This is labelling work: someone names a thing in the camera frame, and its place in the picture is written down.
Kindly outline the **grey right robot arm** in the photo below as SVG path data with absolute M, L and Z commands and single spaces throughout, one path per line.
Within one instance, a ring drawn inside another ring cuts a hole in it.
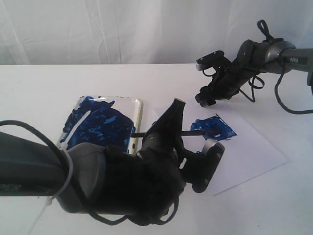
M 313 50 L 296 48 L 292 43 L 279 39 L 257 43 L 246 40 L 234 61 L 217 50 L 196 61 L 198 71 L 213 68 L 211 82 L 202 87 L 195 100 L 202 106 L 216 104 L 217 100 L 229 100 L 241 92 L 241 86 L 251 83 L 260 73 L 285 74 L 291 70 L 307 72 L 307 85 L 313 85 Z

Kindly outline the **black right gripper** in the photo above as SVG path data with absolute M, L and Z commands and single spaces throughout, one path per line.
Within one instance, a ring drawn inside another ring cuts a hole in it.
M 223 64 L 214 69 L 216 73 L 212 81 L 195 96 L 201 107 L 215 105 L 216 100 L 232 99 L 240 87 L 254 75 L 254 70 L 242 67 L 237 59 L 230 62 L 224 58 Z

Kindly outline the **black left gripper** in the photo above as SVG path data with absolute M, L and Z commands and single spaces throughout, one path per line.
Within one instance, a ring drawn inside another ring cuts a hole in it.
M 185 105 L 175 98 L 144 134 L 135 155 L 113 145 L 101 151 L 105 166 L 97 213 L 161 219 L 178 206 L 186 184 L 196 193 L 205 190 L 205 155 L 186 149 L 181 136 Z

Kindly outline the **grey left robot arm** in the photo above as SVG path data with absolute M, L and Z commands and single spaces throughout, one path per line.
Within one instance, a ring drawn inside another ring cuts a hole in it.
M 186 184 L 205 191 L 213 161 L 208 150 L 184 147 L 183 101 L 175 99 L 142 135 L 136 154 L 128 152 L 134 122 L 113 104 L 86 97 L 69 115 L 60 146 L 25 122 L 2 121 L 41 143 L 1 133 L 1 196 L 49 196 L 69 213 L 87 213 L 108 225 L 130 220 L 146 226 L 174 217 L 169 209 L 177 211 Z

